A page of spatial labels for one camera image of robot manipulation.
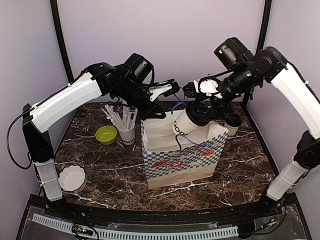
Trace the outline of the white paper coffee cup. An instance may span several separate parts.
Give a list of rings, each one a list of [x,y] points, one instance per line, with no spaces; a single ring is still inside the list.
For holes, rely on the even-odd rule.
[[[199,129],[200,126],[195,124],[187,115],[187,111],[184,109],[174,120],[172,124],[172,130],[175,135],[186,136],[193,131]]]

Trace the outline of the blue checkered paper bag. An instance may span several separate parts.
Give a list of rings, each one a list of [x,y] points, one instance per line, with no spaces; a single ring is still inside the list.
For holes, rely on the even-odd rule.
[[[166,118],[141,121],[142,154],[149,189],[211,177],[222,154],[228,129],[215,121],[188,135],[176,135],[172,125],[183,110]]]

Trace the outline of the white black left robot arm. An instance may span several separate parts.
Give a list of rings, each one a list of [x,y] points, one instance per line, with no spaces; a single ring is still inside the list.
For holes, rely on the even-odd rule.
[[[165,118],[157,98],[172,87],[168,82],[143,83],[148,75],[154,74],[154,66],[143,56],[133,53],[120,65],[92,64],[73,82],[42,101],[23,107],[20,118],[28,156],[35,165],[47,199],[52,202],[50,208],[58,217],[67,218],[71,208],[62,200],[64,196],[54,165],[49,129],[75,109],[108,94],[134,106],[142,120]]]

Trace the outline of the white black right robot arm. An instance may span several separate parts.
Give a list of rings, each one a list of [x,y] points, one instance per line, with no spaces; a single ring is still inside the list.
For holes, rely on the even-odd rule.
[[[269,184],[255,213],[266,217],[276,201],[310,170],[320,164],[320,100],[298,69],[276,48],[265,47],[256,54],[236,37],[228,38],[214,51],[229,75],[222,81],[216,75],[196,79],[191,93],[193,106],[210,99],[211,107],[196,110],[197,122],[204,124],[214,118],[224,118],[231,112],[230,102],[256,86],[267,82],[277,89],[293,106],[307,126],[288,165]]]

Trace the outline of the black coffee cup lid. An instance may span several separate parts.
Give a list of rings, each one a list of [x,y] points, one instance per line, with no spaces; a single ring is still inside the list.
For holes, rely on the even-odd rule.
[[[242,124],[241,117],[236,114],[236,113],[230,113],[226,118],[225,118],[225,123],[234,128],[238,128]]]

